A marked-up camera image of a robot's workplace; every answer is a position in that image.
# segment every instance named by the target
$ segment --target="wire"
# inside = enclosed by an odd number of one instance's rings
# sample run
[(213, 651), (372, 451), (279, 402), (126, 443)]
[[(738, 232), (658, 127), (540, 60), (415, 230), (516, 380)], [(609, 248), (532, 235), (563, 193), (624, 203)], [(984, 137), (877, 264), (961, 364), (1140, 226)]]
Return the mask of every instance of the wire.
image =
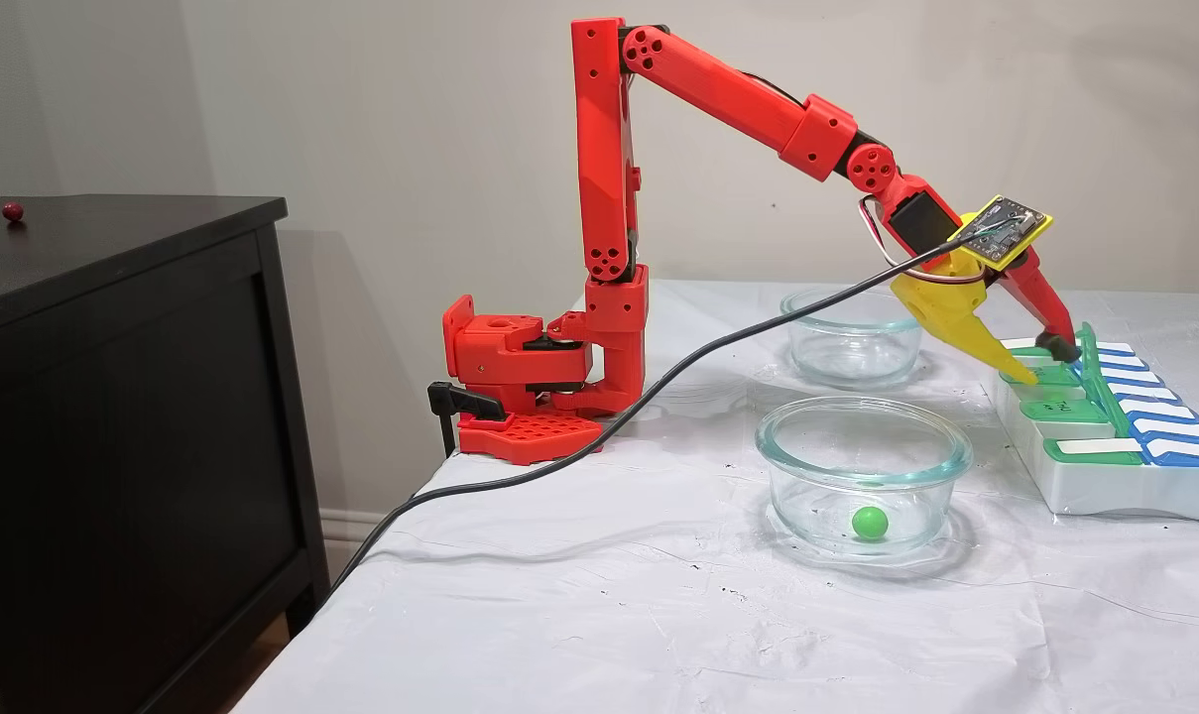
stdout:
[(764, 334), (764, 331), (770, 329), (777, 329), (777, 326), (779, 325), (789, 324), (793, 323), (794, 320), (800, 320), (803, 317), (811, 316), (813, 312), (824, 311), (825, 307), (831, 307), (838, 302), (842, 302), (843, 300), (856, 296), (856, 294), (864, 293), (864, 290), (867, 289), (875, 288), (875, 286), (879, 286), (881, 284), (881, 282), (885, 282), (897, 276), (899, 272), (910, 270), (910, 268), (920, 265), (921, 263), (924, 263), (927, 260), (938, 258), (939, 256), (951, 253), (952, 250), (962, 247), (962, 245), (965, 245), (968, 241), (971, 241), (976, 238), (980, 238), (981, 235), (988, 234), (988, 232), (994, 232), (998, 229), (999, 226), (998, 227), (989, 226), (980, 232), (975, 232), (971, 235), (965, 235), (953, 240), (948, 240), (944, 245), (939, 245), (939, 247), (928, 250), (928, 252), (917, 256), (910, 260), (906, 260), (904, 263), (899, 263), (898, 265), (890, 268), (890, 270), (876, 272), (876, 275), (872, 276), (870, 278), (858, 282), (854, 284), (851, 288), (845, 288), (840, 290), (838, 294), (832, 294), (831, 296), (825, 298), (819, 302), (813, 302), (811, 305), (807, 305), (807, 307), (799, 308), (799, 311), (785, 313), (785, 316), (772, 317), (772, 319), (770, 320), (765, 320), (755, 325), (748, 325), (747, 329), (736, 330), (734, 331), (734, 334), (723, 335), (723, 337), (713, 340), (713, 342), (711, 343), (704, 344), (703, 347), (698, 348), (697, 352), (688, 354), (688, 356), (682, 358), (682, 360), (680, 360), (679, 362), (676, 362), (676, 365), (670, 367), (670, 370), (665, 372), (665, 374), (662, 376), (662, 378), (658, 379), (657, 383), (653, 383), (652, 385), (650, 385), (650, 388), (647, 388), (647, 391), (644, 392), (643, 397), (639, 397), (639, 401), (631, 403), (628, 409), (621, 412), (621, 414), (614, 418), (614, 420), (608, 426), (604, 426), (604, 430), (598, 434), (598, 437), (595, 438), (594, 442), (588, 443), (586, 446), (580, 448), (579, 451), (565, 456), (559, 461), (549, 462), (549, 464), (547, 466), (540, 466), (536, 469), (525, 472), (518, 476), (508, 476), (505, 479), (492, 480), (492, 482), (451, 485), (450, 487), (433, 488), (433, 491), (428, 491), (426, 493), (420, 493), (410, 497), (409, 500), (403, 503), (403, 505), (397, 505), (396, 508), (393, 508), (391, 514), (386, 515), (379, 523), (374, 524), (374, 528), (370, 530), (368, 536), (364, 536), (364, 542), (360, 544), (357, 552), (353, 554), (351, 560), (348, 562), (348, 565), (344, 568), (344, 570), (342, 570), (339, 577), (337, 577), (336, 582), (331, 584), (330, 592), (327, 593), (326, 599), (323, 601), (323, 606), (325, 606), (326, 601), (330, 600), (332, 593), (336, 592), (336, 589), (339, 589), (339, 586), (344, 583), (344, 580), (348, 580), (348, 576), (360, 565), (360, 562), (364, 559), (364, 554), (369, 552), (369, 548), (373, 547), (373, 545), (378, 541), (378, 539), (380, 539), (381, 535), (387, 532), (387, 528), (391, 528), (392, 523), (396, 523), (396, 520), (403, 516), (406, 511), (412, 511), (414, 508), (417, 508), (418, 505), (423, 505), (423, 503), (428, 503), (429, 500), (435, 500), (438, 498), (459, 496), (463, 493), (480, 493), (484, 491), (495, 491), (495, 488), (508, 488), (512, 487), (513, 485), (532, 482), (532, 480), (537, 480), (541, 479), (542, 476), (548, 476), (550, 474), (554, 474), (555, 472), (566, 469), (567, 466), (576, 464), (578, 461), (583, 460), (586, 456), (590, 456), (590, 454), (594, 454), (594, 451), (600, 446), (603, 446), (603, 444), (607, 443), (608, 439), (611, 438), (611, 436), (616, 433), (617, 430), (621, 430), (621, 426), (625, 426), (627, 421), (631, 421), (632, 418), (634, 418), (637, 413), (639, 413), (645, 406), (647, 406), (647, 403), (652, 401), (652, 398), (656, 397), (657, 394), (662, 391), (662, 389), (665, 389), (665, 385), (670, 384), (671, 380), (676, 378), (676, 376), (682, 374), (682, 371), (687, 370), (694, 362), (699, 361), (700, 358), (706, 356), (706, 354), (713, 352), (715, 349), (729, 346), (730, 343), (740, 342), (740, 340), (753, 337), (753, 335), (755, 334)]
[(742, 73), (745, 77), (754, 78), (754, 80), (761, 82), (766, 86), (770, 86), (770, 88), (775, 89), (778, 94), (784, 95), (784, 96), (787, 96), (787, 98), (789, 98), (789, 101), (793, 101), (794, 104), (797, 104), (799, 107), (802, 106), (801, 101), (799, 101), (797, 98), (795, 98), (795, 96), (793, 96), (790, 94), (787, 94), (787, 91), (784, 91), (783, 89), (781, 89), (779, 86), (777, 86), (775, 83), (767, 82), (766, 78), (758, 77), (758, 76), (755, 76), (752, 72), (741, 71), (740, 73)]
[[(872, 217), (872, 211), (869, 211), (868, 209), (868, 203), (876, 203), (875, 196), (864, 196), (863, 198), (858, 199), (858, 215), (863, 216), (863, 222), (868, 227), (869, 234), (872, 234), (872, 240), (875, 241), (876, 244), (876, 250), (880, 250), (880, 256), (884, 257), (886, 262), (890, 263), (891, 265), (898, 265), (898, 262), (894, 260), (887, 252), (885, 240), (881, 240), (880, 238), (880, 230), (876, 229), (876, 221), (875, 218)], [(983, 235), (992, 234), (992, 232), (998, 232), (1004, 226), (1008, 226), (1008, 223), (1020, 222), (1020, 221), (1022, 218), (1018, 216), (1007, 217), (1004, 221), (998, 221), (995, 223), (992, 223), (992, 226), (984, 226), (983, 229), (976, 230), (974, 238), (981, 238)], [(986, 270), (986, 266), (983, 268), (983, 270), (977, 271), (977, 275), (974, 276), (939, 276), (935, 275), (935, 272), (926, 272), (917, 270), (904, 271), (904, 272), (908, 272), (909, 276), (912, 276), (916, 280), (922, 280), (926, 282), (935, 282), (940, 284), (966, 284), (971, 282), (978, 282), (988, 276), (988, 270)]]

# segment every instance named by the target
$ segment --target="green ball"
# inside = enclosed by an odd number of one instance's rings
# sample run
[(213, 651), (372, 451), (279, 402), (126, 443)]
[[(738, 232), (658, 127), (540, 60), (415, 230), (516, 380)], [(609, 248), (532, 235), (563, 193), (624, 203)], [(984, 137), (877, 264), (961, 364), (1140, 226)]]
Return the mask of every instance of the green ball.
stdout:
[(863, 540), (880, 540), (885, 536), (886, 529), (890, 528), (890, 518), (886, 517), (886, 512), (880, 508), (866, 505), (854, 512), (850, 524), (854, 526), (854, 533), (858, 538)]

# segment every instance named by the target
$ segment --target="black clamp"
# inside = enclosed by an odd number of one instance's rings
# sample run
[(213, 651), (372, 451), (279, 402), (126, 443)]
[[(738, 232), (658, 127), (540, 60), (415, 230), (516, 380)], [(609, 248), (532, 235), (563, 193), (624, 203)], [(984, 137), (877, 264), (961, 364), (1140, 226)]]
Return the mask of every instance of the black clamp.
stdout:
[(440, 416), (440, 438), (445, 442), (445, 457), (453, 454), (453, 420), (459, 412), (471, 414), (477, 420), (505, 421), (507, 410), (502, 409), (499, 398), (489, 397), (452, 383), (432, 383), (427, 385), (427, 402), (432, 403), (432, 413)]

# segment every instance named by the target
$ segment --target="glass bowl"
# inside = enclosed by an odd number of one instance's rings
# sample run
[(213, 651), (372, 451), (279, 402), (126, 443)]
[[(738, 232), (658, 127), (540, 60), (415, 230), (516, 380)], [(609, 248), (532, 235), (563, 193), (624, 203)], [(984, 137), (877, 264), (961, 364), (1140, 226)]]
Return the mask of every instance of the glass bowl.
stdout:
[(944, 528), (974, 450), (959, 426), (879, 397), (785, 403), (758, 425), (776, 469), (771, 502), (790, 532), (835, 554), (893, 556)]
[[(829, 298), (835, 288), (790, 294), (787, 316)], [(840, 389), (902, 383), (916, 364), (921, 323), (888, 290), (868, 290), (789, 323), (790, 356), (808, 379)]]

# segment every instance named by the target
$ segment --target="white tablecloth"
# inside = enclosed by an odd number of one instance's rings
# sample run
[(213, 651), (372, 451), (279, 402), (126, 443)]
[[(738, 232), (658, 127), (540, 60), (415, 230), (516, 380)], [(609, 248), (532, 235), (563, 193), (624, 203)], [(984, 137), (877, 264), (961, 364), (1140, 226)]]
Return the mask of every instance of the white tablecloth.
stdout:
[[(649, 378), (795, 288), (655, 282)], [(1064, 298), (1199, 412), (1199, 294)], [(1038, 331), (998, 288), (980, 312)], [(782, 534), (754, 425), (827, 391), (785, 344), (709, 358), (579, 466), (405, 515), (237, 714), (1199, 712), (1199, 523), (1049, 514), (992, 374), (935, 340), (887, 395), (970, 434), (947, 532), (884, 565)], [(457, 456), (428, 487), (520, 470)]]

